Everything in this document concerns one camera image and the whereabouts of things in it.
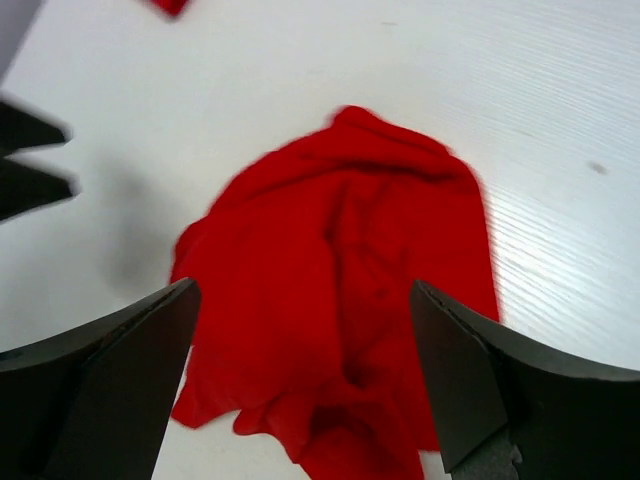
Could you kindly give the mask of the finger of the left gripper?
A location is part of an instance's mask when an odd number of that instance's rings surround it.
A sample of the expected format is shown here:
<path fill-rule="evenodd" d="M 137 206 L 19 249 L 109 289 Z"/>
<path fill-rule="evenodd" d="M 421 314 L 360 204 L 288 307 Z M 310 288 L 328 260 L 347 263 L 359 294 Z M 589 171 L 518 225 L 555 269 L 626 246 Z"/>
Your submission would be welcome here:
<path fill-rule="evenodd" d="M 1 154 L 66 144 L 68 129 L 23 104 L 1 97 Z"/>
<path fill-rule="evenodd" d="M 73 198 L 73 182 L 7 158 L 1 159 L 1 221 Z"/>

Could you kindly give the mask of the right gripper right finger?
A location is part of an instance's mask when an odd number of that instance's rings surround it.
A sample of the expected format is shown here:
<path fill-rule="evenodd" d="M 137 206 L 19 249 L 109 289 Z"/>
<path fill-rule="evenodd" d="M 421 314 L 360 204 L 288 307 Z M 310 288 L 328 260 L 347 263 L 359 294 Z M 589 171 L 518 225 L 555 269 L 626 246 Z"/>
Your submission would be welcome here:
<path fill-rule="evenodd" d="M 410 310 L 452 478 L 638 478 L 637 371 L 535 341 L 424 282 Z"/>

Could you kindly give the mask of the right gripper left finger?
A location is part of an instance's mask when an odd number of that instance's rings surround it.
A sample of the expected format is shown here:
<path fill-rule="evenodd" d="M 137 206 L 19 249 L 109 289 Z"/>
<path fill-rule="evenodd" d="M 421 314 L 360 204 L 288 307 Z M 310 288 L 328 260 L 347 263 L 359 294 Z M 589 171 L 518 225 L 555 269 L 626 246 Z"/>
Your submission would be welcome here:
<path fill-rule="evenodd" d="M 1 355 L 4 479 L 149 479 L 198 317 L 180 280 Z"/>

